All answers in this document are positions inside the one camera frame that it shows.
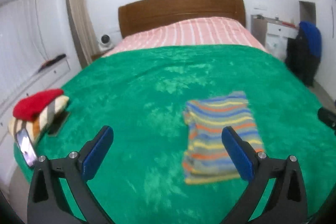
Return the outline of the red folded garment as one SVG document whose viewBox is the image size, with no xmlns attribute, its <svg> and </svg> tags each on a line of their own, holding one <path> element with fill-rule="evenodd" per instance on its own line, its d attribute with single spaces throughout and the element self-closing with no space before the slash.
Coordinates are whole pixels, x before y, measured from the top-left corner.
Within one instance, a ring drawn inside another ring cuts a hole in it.
<svg viewBox="0 0 336 224">
<path fill-rule="evenodd" d="M 49 89 L 23 98 L 14 106 L 13 117 L 33 122 L 51 102 L 63 94 L 62 89 Z"/>
</svg>

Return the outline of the striped knit sweater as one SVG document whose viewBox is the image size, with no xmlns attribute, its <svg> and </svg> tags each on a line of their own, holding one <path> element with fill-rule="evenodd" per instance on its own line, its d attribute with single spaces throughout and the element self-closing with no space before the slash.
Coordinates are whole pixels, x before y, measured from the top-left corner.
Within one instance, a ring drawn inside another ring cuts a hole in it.
<svg viewBox="0 0 336 224">
<path fill-rule="evenodd" d="M 222 143 L 222 130 L 226 126 L 231 126 L 255 151 L 265 151 L 248 105 L 243 91 L 187 101 L 183 118 L 189 135 L 182 161 L 186 184 L 209 184 L 240 177 Z"/>
</svg>

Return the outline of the black clothes on chair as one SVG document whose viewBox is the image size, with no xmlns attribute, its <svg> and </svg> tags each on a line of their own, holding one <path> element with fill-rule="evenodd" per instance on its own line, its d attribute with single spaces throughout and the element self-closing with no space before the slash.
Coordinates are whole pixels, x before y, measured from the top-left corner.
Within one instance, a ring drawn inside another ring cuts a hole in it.
<svg viewBox="0 0 336 224">
<path fill-rule="evenodd" d="M 309 42 L 302 29 L 295 39 L 288 39 L 286 48 L 286 67 L 307 87 L 314 85 L 321 57 L 311 53 Z"/>
</svg>

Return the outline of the white desk with drawer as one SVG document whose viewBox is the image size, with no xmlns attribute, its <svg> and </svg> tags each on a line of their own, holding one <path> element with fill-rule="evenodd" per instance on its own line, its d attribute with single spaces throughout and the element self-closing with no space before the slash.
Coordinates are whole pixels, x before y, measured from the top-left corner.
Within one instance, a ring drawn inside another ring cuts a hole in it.
<svg viewBox="0 0 336 224">
<path fill-rule="evenodd" d="M 251 15 L 251 34 L 271 55 L 284 61 L 287 56 L 288 39 L 295 39 L 298 29 L 276 19 Z"/>
</svg>

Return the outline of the green satin bedspread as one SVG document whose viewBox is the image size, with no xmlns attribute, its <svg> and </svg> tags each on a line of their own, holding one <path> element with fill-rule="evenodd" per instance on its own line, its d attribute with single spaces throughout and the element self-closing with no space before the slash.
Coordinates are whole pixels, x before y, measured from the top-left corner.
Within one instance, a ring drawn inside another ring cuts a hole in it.
<svg viewBox="0 0 336 224">
<path fill-rule="evenodd" d="M 38 142 L 38 159 L 80 151 L 103 126 L 113 143 L 87 182 L 113 223 L 222 223 L 248 182 L 186 184 L 187 101 L 246 94 L 270 158 L 293 155 L 307 199 L 304 223 L 335 223 L 335 124 L 285 64 L 247 46 L 161 47 L 115 53 L 64 86 L 70 117 Z"/>
</svg>

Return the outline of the dark flat tablet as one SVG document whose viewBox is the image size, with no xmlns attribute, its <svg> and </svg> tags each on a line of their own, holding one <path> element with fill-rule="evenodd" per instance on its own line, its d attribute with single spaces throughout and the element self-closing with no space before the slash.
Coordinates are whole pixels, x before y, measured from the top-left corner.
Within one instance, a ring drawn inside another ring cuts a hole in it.
<svg viewBox="0 0 336 224">
<path fill-rule="evenodd" d="M 47 135 L 50 137 L 56 137 L 69 116 L 70 112 L 68 111 L 63 111 L 61 114 L 59 114 L 50 125 Z"/>
</svg>

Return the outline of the blue jacket on chair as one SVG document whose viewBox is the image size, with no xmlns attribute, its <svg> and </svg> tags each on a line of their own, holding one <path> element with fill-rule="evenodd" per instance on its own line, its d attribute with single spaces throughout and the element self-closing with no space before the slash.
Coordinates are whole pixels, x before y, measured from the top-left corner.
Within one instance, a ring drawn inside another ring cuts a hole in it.
<svg viewBox="0 0 336 224">
<path fill-rule="evenodd" d="M 310 53 L 320 59 L 322 56 L 322 37 L 319 29 L 315 24 L 308 21 L 301 21 L 299 29 L 303 31 L 307 39 Z"/>
</svg>

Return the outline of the smartphone with lit screen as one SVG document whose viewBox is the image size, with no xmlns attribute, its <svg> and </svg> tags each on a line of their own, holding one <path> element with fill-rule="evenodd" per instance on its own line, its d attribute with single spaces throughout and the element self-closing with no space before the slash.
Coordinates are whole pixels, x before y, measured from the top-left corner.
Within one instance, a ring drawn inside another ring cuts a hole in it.
<svg viewBox="0 0 336 224">
<path fill-rule="evenodd" d="M 14 139 L 27 166 L 33 168 L 38 157 L 30 140 L 28 131 L 25 128 L 19 130 Z"/>
</svg>

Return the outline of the black object on ledge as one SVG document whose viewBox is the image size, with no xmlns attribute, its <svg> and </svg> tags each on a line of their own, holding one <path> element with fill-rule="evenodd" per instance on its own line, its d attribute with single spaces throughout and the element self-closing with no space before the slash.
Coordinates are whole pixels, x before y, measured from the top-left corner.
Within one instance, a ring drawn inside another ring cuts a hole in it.
<svg viewBox="0 0 336 224">
<path fill-rule="evenodd" d="M 41 71 L 43 71 L 44 69 L 46 68 L 49 68 L 50 66 L 58 63 L 60 60 L 62 59 L 65 59 L 67 56 L 66 54 L 61 54 L 61 55 L 57 55 L 55 58 L 53 59 L 50 59 L 50 60 L 47 60 L 45 61 L 41 66 L 40 68 L 38 69 L 37 73 L 40 73 Z"/>
</svg>

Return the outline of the pink striped bed sheet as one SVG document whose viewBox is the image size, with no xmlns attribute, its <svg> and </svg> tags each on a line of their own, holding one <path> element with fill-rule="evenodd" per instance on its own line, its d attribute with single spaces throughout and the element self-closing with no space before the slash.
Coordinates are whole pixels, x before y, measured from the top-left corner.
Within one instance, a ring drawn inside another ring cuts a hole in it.
<svg viewBox="0 0 336 224">
<path fill-rule="evenodd" d="M 127 36 L 103 56 L 169 46 L 239 45 L 266 49 L 237 20 L 224 17 L 195 18 Z"/>
</svg>

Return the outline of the beige brown striped folded garment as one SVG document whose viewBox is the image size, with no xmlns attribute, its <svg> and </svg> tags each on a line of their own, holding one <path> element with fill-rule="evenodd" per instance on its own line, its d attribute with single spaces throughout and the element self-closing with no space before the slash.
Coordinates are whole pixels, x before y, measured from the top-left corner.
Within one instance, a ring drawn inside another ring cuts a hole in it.
<svg viewBox="0 0 336 224">
<path fill-rule="evenodd" d="M 70 98 L 68 96 L 58 96 L 46 106 L 32 122 L 12 117 L 7 126 L 9 133 L 12 137 L 15 137 L 21 129 L 25 128 L 28 132 L 30 141 L 33 145 L 36 145 L 42 133 L 44 133 L 52 125 L 52 122 L 65 111 L 69 100 Z"/>
</svg>

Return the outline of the brown wooden headboard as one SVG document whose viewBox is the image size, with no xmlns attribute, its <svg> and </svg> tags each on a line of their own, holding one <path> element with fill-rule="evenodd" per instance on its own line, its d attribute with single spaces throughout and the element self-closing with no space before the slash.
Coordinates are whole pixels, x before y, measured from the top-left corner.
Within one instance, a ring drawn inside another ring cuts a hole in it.
<svg viewBox="0 0 336 224">
<path fill-rule="evenodd" d="M 243 0 L 141 0 L 118 8 L 122 38 L 187 19 L 224 17 L 246 26 Z"/>
</svg>

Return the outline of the beige curtain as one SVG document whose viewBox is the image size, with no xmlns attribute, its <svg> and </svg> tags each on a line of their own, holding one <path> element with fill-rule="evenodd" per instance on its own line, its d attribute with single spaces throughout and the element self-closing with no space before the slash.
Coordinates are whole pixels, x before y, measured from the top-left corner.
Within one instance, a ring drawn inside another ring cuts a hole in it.
<svg viewBox="0 0 336 224">
<path fill-rule="evenodd" d="M 75 50 L 82 68 L 90 65 L 99 53 L 98 42 L 87 10 L 86 0 L 66 0 Z"/>
</svg>

